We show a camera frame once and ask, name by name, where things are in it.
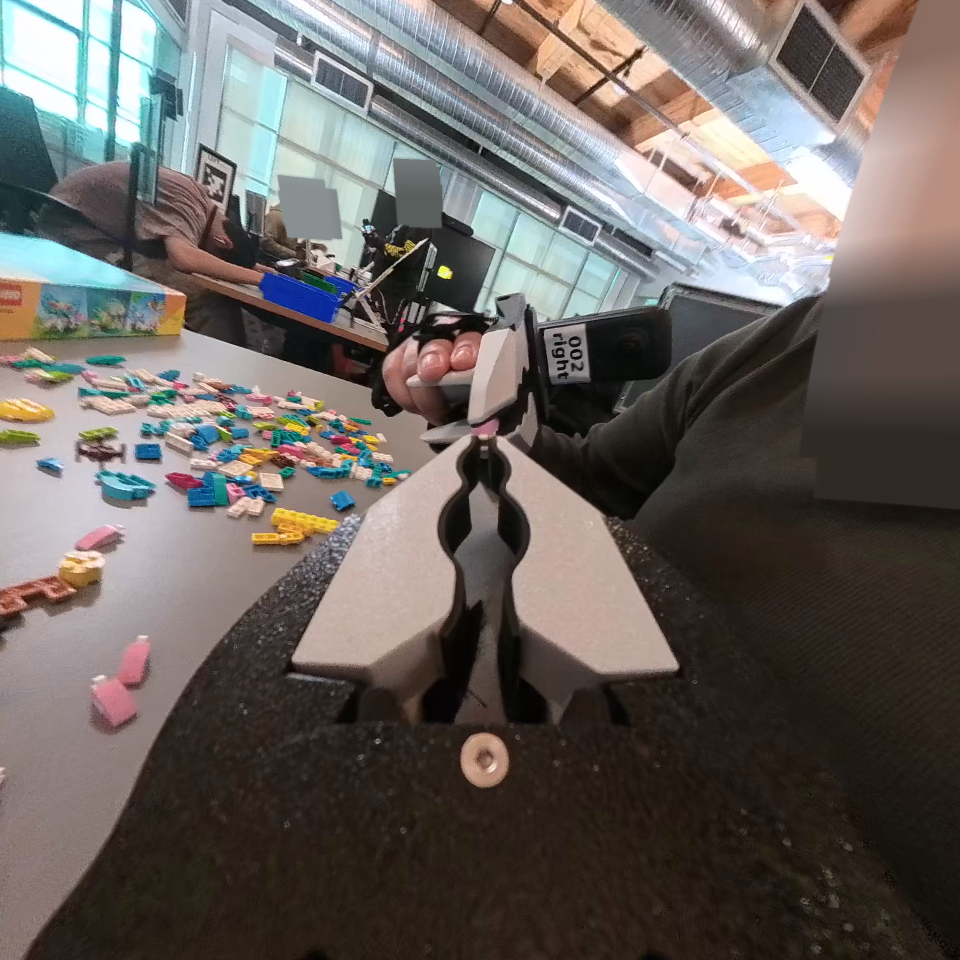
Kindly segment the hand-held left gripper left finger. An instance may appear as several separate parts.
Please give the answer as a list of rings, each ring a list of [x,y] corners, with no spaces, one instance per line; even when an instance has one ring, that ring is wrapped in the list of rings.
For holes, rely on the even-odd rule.
[[[477,653],[455,552],[472,529],[478,461],[479,440],[462,437],[366,511],[295,673],[387,691],[413,720],[455,720]]]

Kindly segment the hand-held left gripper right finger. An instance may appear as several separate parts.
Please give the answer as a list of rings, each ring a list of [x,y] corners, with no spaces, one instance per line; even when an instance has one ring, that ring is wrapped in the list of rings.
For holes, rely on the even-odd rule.
[[[582,691],[679,675],[606,517],[504,439],[488,477],[511,551],[497,668],[512,722],[557,721]]]

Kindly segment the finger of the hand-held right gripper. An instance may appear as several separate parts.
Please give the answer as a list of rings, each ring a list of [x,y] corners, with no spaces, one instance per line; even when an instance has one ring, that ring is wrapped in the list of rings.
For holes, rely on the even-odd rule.
[[[527,343],[521,330],[498,328],[487,331],[479,341],[473,368],[467,423],[479,427],[497,418],[518,397],[527,369]]]

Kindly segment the pile of colourful toy bricks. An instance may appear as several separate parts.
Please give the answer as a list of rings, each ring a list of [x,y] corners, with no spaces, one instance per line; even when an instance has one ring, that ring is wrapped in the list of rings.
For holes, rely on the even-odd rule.
[[[137,474],[174,489],[189,508],[254,519],[298,476],[328,484],[321,507],[357,508],[361,488],[385,493],[413,474],[389,439],[368,420],[327,407],[297,389],[270,394],[178,368],[131,367],[123,355],[71,362],[35,345],[2,354],[2,369],[45,391],[75,389],[77,409],[99,420],[78,429],[73,458],[101,469]],[[78,440],[126,443],[126,461],[77,459]],[[138,500],[106,501],[120,505]]]

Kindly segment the person's right forearm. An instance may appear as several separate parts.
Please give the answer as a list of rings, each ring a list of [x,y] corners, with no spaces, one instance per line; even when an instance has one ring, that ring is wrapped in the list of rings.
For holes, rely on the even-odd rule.
[[[714,493],[727,471],[762,483],[800,425],[824,295],[755,320],[679,363],[626,411],[584,434],[538,428],[530,452],[608,516],[631,520],[658,490]]]

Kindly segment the grey desk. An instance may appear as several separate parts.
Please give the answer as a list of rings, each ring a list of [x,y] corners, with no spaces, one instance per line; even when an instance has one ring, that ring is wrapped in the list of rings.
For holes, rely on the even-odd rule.
[[[2,584],[51,572],[78,536],[126,528],[107,551],[101,585],[22,615],[2,636],[2,957],[23,957],[115,840],[119,879],[106,881],[104,927],[113,940],[143,936],[147,957],[246,956],[254,911],[237,933],[216,930],[239,879],[259,868],[245,829],[264,825],[254,793],[293,770],[277,745],[241,761],[224,785],[216,746],[248,746],[249,721],[266,719],[227,682],[223,693],[190,685],[223,636],[304,555],[254,547],[264,520],[195,511],[171,488],[131,506],[102,498],[93,468],[67,463],[41,474],[25,451],[2,453]],[[117,676],[125,648],[151,637],[138,716],[110,730],[91,708],[90,681]],[[226,945],[227,937],[239,940]]]

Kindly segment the large yellow plate brick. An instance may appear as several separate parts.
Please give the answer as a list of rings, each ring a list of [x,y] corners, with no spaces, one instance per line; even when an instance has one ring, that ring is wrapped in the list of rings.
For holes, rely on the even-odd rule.
[[[315,514],[296,512],[278,507],[270,519],[271,530],[250,535],[250,543],[256,547],[299,545],[313,536],[335,532],[341,522]]]

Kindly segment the black monitor on stand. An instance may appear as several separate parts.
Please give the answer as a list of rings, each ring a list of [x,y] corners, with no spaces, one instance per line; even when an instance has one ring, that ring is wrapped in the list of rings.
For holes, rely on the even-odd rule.
[[[432,245],[435,257],[427,273],[426,297],[457,311],[473,311],[495,256],[494,248],[449,225],[433,231]]]

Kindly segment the wooden work table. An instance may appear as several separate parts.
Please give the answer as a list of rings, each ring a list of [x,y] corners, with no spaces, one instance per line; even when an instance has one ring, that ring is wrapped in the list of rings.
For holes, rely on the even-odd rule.
[[[231,281],[211,279],[198,273],[193,273],[191,279],[199,287],[210,292],[226,296],[246,306],[251,312],[259,311],[269,314],[269,321],[277,325],[293,323],[301,328],[323,332],[337,340],[361,345],[365,348],[378,353],[385,353],[387,351],[389,338],[383,330],[365,325],[344,308],[338,309],[330,321],[323,321],[281,304],[269,301],[264,298],[259,288],[248,283],[233,283]]]

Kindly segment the blue storage bin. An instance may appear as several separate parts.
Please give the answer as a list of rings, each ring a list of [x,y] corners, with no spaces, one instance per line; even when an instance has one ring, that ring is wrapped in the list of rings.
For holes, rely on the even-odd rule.
[[[293,276],[266,272],[258,283],[263,298],[271,304],[293,309],[298,314],[333,323],[345,299],[357,291],[357,284],[349,280],[333,276],[339,287],[338,293],[328,293]]]

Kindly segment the person's torso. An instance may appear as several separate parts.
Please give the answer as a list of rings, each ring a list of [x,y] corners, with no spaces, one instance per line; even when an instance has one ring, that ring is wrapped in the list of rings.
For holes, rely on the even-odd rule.
[[[638,522],[726,608],[958,957],[958,511],[819,499],[799,458],[635,452]]]

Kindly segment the large frosted window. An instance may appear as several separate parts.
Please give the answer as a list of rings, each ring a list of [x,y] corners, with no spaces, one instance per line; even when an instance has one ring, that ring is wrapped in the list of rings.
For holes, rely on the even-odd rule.
[[[317,89],[262,64],[239,42],[225,49],[216,147],[237,163],[237,185],[279,201],[279,177],[314,177],[338,196],[341,235],[334,258],[358,266],[363,219],[391,205],[395,160],[424,160],[414,145]],[[528,200],[489,188],[451,163],[439,163],[446,213],[495,250],[475,307],[521,292],[542,317],[567,319],[631,303],[641,277],[565,233]]]

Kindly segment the teal arch brick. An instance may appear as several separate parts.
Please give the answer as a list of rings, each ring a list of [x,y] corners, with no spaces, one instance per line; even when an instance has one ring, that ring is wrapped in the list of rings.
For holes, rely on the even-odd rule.
[[[155,483],[137,474],[101,469],[94,479],[102,496],[111,500],[146,500],[157,490]]]

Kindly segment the yellow round brick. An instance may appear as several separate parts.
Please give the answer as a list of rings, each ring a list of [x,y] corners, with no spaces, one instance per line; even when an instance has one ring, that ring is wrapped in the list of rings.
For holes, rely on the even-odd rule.
[[[73,549],[59,560],[57,577],[79,589],[99,583],[105,567],[105,556],[99,551]]]

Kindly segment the white ceiling vent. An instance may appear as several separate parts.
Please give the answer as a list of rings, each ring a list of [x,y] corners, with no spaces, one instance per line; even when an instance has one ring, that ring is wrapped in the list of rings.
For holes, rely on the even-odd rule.
[[[314,53],[310,84],[330,100],[360,115],[368,114],[375,84],[366,75],[344,66],[323,51]]]
[[[823,5],[799,1],[784,19],[770,67],[823,123],[843,124],[871,77],[871,67]]]

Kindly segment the black white marker sign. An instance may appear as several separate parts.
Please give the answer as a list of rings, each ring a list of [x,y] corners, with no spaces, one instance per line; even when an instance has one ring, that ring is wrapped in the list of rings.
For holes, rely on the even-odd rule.
[[[235,162],[211,147],[199,144],[195,156],[195,179],[223,212],[229,211],[235,177]]]

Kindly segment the yellow cardboard toy box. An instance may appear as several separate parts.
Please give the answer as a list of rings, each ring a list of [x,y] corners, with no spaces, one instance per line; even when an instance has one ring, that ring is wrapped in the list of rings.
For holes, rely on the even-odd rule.
[[[48,239],[1,234],[1,341],[177,336],[184,293]]]

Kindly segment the black office chair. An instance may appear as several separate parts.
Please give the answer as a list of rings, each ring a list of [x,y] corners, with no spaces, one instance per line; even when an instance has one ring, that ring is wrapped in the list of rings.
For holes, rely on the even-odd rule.
[[[1,87],[2,232],[29,232],[56,179],[32,99]]]

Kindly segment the teal framed window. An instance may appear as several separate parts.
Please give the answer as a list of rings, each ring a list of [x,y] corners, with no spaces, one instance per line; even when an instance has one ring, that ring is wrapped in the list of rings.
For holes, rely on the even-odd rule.
[[[141,101],[177,77],[183,29],[167,2],[2,1],[2,85],[29,96],[82,156],[122,157],[141,138]]]

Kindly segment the silver ceiling duct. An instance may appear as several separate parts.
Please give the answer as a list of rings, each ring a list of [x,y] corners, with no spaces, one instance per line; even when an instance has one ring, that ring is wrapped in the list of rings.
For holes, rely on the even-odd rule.
[[[262,7],[689,267],[706,249],[727,249],[734,266],[832,261],[835,242],[816,237],[777,204],[773,216],[786,223],[784,234],[725,200],[696,197],[434,2]]]

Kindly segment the orange bracket brick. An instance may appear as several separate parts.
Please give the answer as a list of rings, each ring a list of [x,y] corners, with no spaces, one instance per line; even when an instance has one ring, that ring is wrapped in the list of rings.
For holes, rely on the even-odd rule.
[[[77,587],[57,575],[11,584],[1,589],[1,617],[21,615],[31,603],[58,603],[77,594]]]

